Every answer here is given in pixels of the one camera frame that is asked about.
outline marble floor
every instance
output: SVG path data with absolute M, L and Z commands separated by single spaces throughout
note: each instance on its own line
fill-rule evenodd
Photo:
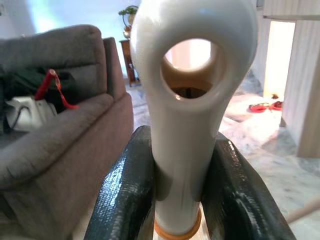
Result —
M 127 87 L 132 96 L 134 128 L 150 125 L 141 86 Z M 320 159 L 295 157 L 295 144 L 279 127 L 280 111 L 248 111 L 251 104 L 271 102 L 262 97 L 259 82 L 251 74 L 232 97 L 219 131 L 233 141 L 260 174 L 282 214 L 286 217 L 320 197 Z M 290 225 L 297 240 L 320 239 L 320 210 Z M 154 240 L 160 239 L 156 234 Z M 208 240 L 205 223 L 192 240 Z

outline sofa backrest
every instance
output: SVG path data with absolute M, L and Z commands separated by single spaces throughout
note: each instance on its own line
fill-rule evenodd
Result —
M 77 81 L 79 100 L 107 92 L 107 67 L 100 30 L 76 25 L 28 37 L 0 40 L 5 72 L 24 68 L 66 70 Z

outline sofa cushion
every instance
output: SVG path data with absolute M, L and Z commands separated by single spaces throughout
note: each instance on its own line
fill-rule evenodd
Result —
M 3 132 L 3 122 L 0 123 L 0 151 L 7 147 L 8 145 L 14 143 L 17 141 L 19 138 L 23 137 L 26 135 L 26 132 L 21 132 L 21 131 L 12 131 L 11 133 L 4 133 Z
M 3 76 L 4 76 L 4 70 L 2 65 L 0 64 L 0 120 L 1 117 L 4 113 L 4 104 L 5 104 L 5 92 L 4 92 L 4 80 L 3 80 Z
M 0 151 L 0 189 L 26 181 L 50 167 L 113 104 L 101 94 L 66 110 Z

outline black bag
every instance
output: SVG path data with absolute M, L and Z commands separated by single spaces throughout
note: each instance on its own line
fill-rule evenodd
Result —
M 6 73 L 3 76 L 4 98 L 34 96 L 46 77 L 47 69 L 29 68 Z M 57 71 L 60 78 L 63 95 L 70 104 L 78 102 L 77 85 L 74 77 L 66 71 Z M 45 95 L 45 100 L 52 103 L 58 113 L 65 110 L 60 93 L 53 79 Z

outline white wall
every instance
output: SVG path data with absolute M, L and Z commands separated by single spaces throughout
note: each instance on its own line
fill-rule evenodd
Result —
M 251 0 L 255 7 L 261 8 L 265 5 L 265 0 Z
M 303 158 L 320 158 L 319 39 L 320 21 L 296 22 L 282 117 Z
M 4 10 L 0 16 L 0 39 L 10 39 L 18 36 L 11 19 L 9 18 L 6 9 Z
M 271 20 L 263 17 L 262 10 L 258 10 L 256 16 L 258 21 L 258 46 L 251 69 L 263 88 L 265 85 L 266 61 Z
M 123 74 L 127 75 L 120 40 L 124 24 L 118 12 L 141 0 L 5 0 L 18 34 L 32 35 L 78 24 L 97 26 L 103 38 L 114 37 Z
M 7 14 L 18 36 L 36 33 L 27 8 L 27 0 L 3 0 Z
M 267 0 L 263 14 L 276 20 L 320 21 L 319 0 Z

